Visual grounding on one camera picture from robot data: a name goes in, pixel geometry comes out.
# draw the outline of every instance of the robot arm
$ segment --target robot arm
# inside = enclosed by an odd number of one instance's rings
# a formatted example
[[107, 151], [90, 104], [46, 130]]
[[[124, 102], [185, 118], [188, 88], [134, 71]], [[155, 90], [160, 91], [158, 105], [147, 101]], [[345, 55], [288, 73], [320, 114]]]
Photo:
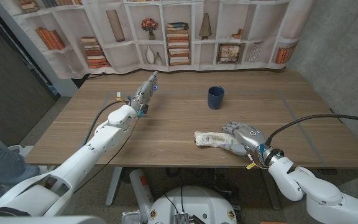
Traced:
[[265, 148], [266, 139], [257, 129], [231, 122], [222, 128], [243, 143], [239, 146], [224, 146], [236, 154], [256, 153], [259, 161], [269, 166], [268, 172], [274, 178], [281, 193], [292, 201], [301, 200], [306, 194], [306, 209], [314, 219], [322, 223], [358, 223], [358, 199], [342, 193], [335, 185], [314, 176], [304, 167], [296, 167], [288, 173], [293, 162], [284, 157], [283, 151]]
[[8, 208], [31, 216], [47, 217], [62, 214], [71, 196], [99, 158], [121, 143], [124, 133], [129, 130], [128, 121], [141, 116], [147, 109], [147, 103], [156, 89], [157, 72], [154, 72], [138, 88], [130, 106], [124, 105], [110, 113], [108, 120], [96, 128], [93, 138], [61, 166], [24, 180], [6, 192], [0, 198], [0, 211]]

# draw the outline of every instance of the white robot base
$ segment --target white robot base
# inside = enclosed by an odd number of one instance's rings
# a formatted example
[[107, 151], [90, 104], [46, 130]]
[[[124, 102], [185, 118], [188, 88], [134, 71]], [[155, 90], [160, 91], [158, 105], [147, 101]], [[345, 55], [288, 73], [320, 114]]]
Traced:
[[177, 187], [162, 195], [153, 203], [148, 223], [179, 224], [192, 219], [200, 224], [237, 223], [232, 205], [215, 191], [200, 186]]

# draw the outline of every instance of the blue mug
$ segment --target blue mug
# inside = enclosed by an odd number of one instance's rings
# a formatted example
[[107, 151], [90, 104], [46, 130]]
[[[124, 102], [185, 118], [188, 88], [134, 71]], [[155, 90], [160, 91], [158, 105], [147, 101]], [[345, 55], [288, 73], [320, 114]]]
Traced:
[[212, 110], [221, 107], [223, 101], [224, 90], [221, 86], [212, 86], [208, 90], [208, 106]]

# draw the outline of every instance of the wooden table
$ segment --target wooden table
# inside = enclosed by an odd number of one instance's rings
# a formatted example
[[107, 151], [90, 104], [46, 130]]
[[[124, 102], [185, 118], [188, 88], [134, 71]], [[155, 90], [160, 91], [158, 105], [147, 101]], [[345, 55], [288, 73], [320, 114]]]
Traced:
[[[152, 72], [88, 80], [70, 100], [26, 157], [31, 164], [61, 164], [80, 146], [98, 111], [122, 96], [134, 95]], [[208, 88], [225, 89], [220, 110], [207, 106]], [[107, 119], [106, 110], [98, 123]], [[329, 106], [295, 70], [281, 72], [159, 73], [158, 90], [112, 166], [245, 167], [250, 162], [221, 148], [198, 147], [195, 131], [221, 132], [230, 121], [258, 127], [266, 137], [284, 124]], [[285, 151], [296, 166], [358, 169], [358, 140], [336, 118], [304, 121], [276, 135], [273, 147]], [[105, 164], [119, 147], [103, 156]]]

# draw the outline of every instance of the framed picture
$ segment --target framed picture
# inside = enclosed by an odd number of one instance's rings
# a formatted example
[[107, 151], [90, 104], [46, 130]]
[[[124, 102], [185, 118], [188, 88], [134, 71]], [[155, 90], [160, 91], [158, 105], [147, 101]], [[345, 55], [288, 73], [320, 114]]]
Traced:
[[237, 63], [240, 55], [240, 44], [219, 44], [217, 63]]

